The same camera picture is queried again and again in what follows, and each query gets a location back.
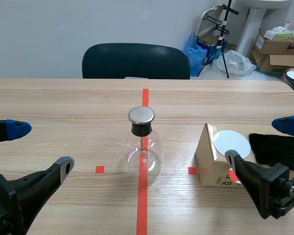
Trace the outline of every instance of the white sink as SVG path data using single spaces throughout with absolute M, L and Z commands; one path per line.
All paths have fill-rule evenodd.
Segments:
M 277 9 L 288 4 L 290 0 L 239 0 L 238 2 L 253 8 Z
M 249 6 L 250 12 L 236 51 L 245 57 L 249 57 L 266 10 L 284 7 L 291 1 L 292 0 L 238 0 L 241 4 Z

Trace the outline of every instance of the white sink pedestal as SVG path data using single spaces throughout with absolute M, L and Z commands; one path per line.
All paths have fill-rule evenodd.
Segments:
M 251 51 L 253 50 L 254 44 L 256 42 L 256 38 L 261 27 L 261 23 L 265 16 L 265 12 L 267 9 L 260 8 L 250 8 L 249 16 L 244 25 L 244 29 L 239 40 L 239 43 L 236 47 L 236 51 L 245 56 L 249 57 Z

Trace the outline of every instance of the blue plastic bag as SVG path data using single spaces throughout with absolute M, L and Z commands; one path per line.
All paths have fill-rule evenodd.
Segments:
M 207 50 L 202 49 L 200 46 L 196 44 L 196 36 L 195 33 L 192 33 L 185 44 L 183 52 L 187 55 L 191 64 L 191 76 L 198 76 L 201 68 L 202 61 L 207 54 Z

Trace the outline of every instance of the tissue box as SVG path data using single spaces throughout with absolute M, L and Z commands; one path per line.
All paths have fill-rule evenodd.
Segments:
M 251 133 L 273 134 L 287 136 L 275 130 L 271 126 L 249 126 L 249 125 L 233 125 L 233 124 L 205 124 L 200 136 L 200 140 L 196 149 L 196 158 L 199 170 L 200 184 L 202 186 L 217 186 L 228 188 L 244 188 L 243 185 L 234 183 L 230 180 L 229 169 L 230 164 L 225 156 L 220 154 L 214 144 L 214 135 L 223 130 L 231 130 L 240 133 L 248 140 Z M 251 151 L 245 161 L 255 163 L 255 157 Z M 290 172 L 290 178 L 294 177 L 294 171 Z
M 274 32 L 272 30 L 268 30 L 264 37 L 268 38 L 272 41 L 279 41 L 279 40 L 287 40 L 291 39 L 293 36 L 294 32 L 291 31 L 285 31 L 285 32 Z

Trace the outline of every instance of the tripod stand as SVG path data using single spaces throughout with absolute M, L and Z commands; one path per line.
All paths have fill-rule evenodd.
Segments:
M 226 9 L 226 13 L 225 13 L 225 16 L 224 16 L 224 20 L 221 22 L 221 25 L 222 25 L 221 33 L 220 33 L 220 36 L 219 36 L 219 39 L 218 39 L 218 42 L 217 42 L 217 46 L 216 46 L 214 52 L 211 54 L 211 56 L 207 60 L 207 61 L 209 61 L 211 59 L 211 57 L 213 56 L 213 59 L 212 59 L 211 64 L 210 64 L 210 66 L 212 66 L 212 62 L 215 59 L 217 50 L 218 49 L 221 49 L 221 54 L 222 54 L 222 57 L 223 57 L 223 62 L 224 62 L 224 66 L 225 66 L 225 71 L 226 71 L 227 78 L 229 78 L 230 76 L 229 76 L 229 73 L 227 71 L 226 62 L 225 62 L 225 58 L 224 58 L 224 31 L 225 31 L 225 26 L 226 26 L 227 17 L 229 15 L 229 12 L 232 12 L 232 13 L 234 13 L 236 15 L 239 14 L 239 12 L 237 12 L 237 11 L 235 11 L 235 10 L 233 10 L 233 9 L 230 8 L 231 3 L 232 3 L 232 0 L 229 0 L 229 3 L 228 3 L 227 6 L 226 5 L 223 5 L 223 7 Z M 206 20 L 209 20 L 209 21 L 211 21 L 213 23 L 215 23 L 215 22 L 218 21 L 218 20 L 213 21 L 214 19 L 211 19 L 211 18 L 212 17 L 207 17 Z M 199 74 L 202 72 L 202 70 L 205 68 L 205 66 L 206 66 L 206 63 L 201 68 Z

